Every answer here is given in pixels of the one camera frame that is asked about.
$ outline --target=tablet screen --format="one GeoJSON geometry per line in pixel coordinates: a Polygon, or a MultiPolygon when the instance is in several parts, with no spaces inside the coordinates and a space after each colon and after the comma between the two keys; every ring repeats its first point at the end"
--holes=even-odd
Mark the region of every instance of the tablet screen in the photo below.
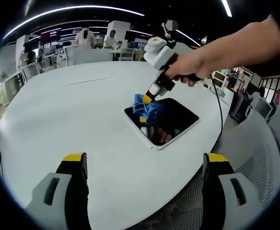
{"type": "Polygon", "coordinates": [[[199,120],[197,115],[174,99],[166,98],[157,103],[161,109],[149,124],[140,122],[132,107],[125,109],[131,121],[156,146],[168,143],[199,120]]]}

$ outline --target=tablet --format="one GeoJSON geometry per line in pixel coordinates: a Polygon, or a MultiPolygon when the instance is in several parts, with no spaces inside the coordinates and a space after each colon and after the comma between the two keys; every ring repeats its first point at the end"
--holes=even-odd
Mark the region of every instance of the tablet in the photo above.
{"type": "Polygon", "coordinates": [[[161,104],[162,109],[156,114],[154,122],[149,125],[140,122],[132,107],[126,108],[125,114],[137,132],[149,141],[149,146],[160,150],[188,132],[200,119],[174,99],[166,98],[157,102],[161,104]]]}

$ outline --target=white round table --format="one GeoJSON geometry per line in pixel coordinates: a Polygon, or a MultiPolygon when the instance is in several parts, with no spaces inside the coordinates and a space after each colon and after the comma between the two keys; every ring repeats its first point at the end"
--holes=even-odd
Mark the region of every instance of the white round table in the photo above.
{"type": "MultiPolygon", "coordinates": [[[[88,216],[93,230],[128,228],[162,208],[194,176],[211,151],[221,119],[216,96],[199,82],[177,83],[171,97],[201,121],[161,151],[149,149],[127,124],[124,109],[156,77],[146,62],[101,62],[34,76],[0,122],[5,181],[22,207],[62,158],[86,152],[88,216]]],[[[233,93],[221,101],[224,121],[233,93]]]]}

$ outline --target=ceiling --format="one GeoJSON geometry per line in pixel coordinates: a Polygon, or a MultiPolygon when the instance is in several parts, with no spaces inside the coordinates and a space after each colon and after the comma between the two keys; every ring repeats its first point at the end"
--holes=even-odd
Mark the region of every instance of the ceiling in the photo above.
{"type": "MultiPolygon", "coordinates": [[[[179,23],[179,30],[187,34],[195,41],[206,35],[208,42],[219,37],[229,35],[243,28],[250,22],[262,21],[269,15],[268,6],[264,0],[227,0],[231,9],[232,18],[228,17],[221,0],[163,0],[151,1],[126,1],[126,0],[29,0],[28,3],[19,7],[15,15],[9,20],[7,31],[19,23],[36,16],[40,13],[67,6],[77,5],[104,5],[123,8],[145,16],[139,16],[128,12],[109,9],[72,9],[59,11],[41,16],[20,27],[9,35],[4,44],[15,41],[23,34],[30,34],[41,28],[59,23],[67,23],[79,20],[120,20],[130,22],[133,30],[141,31],[152,35],[161,35],[161,23],[167,19],[174,19],[179,23]]],[[[108,22],[90,22],[89,26],[107,26],[108,22]]],[[[63,24],[62,28],[81,27],[82,22],[63,24]]],[[[92,29],[95,32],[105,33],[105,29],[92,29]]],[[[188,45],[195,44],[179,33],[173,33],[174,39],[188,45]]],[[[247,67],[256,72],[259,76],[266,77],[280,75],[280,58],[264,65],[247,67]]]]}

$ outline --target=blue cloth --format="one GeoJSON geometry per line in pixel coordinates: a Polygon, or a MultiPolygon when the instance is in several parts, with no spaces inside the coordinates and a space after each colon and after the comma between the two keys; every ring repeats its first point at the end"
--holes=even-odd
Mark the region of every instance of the blue cloth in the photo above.
{"type": "Polygon", "coordinates": [[[143,103],[143,94],[134,95],[133,113],[136,116],[142,116],[147,119],[146,124],[154,123],[157,114],[162,110],[162,104],[159,102],[143,103]]]}

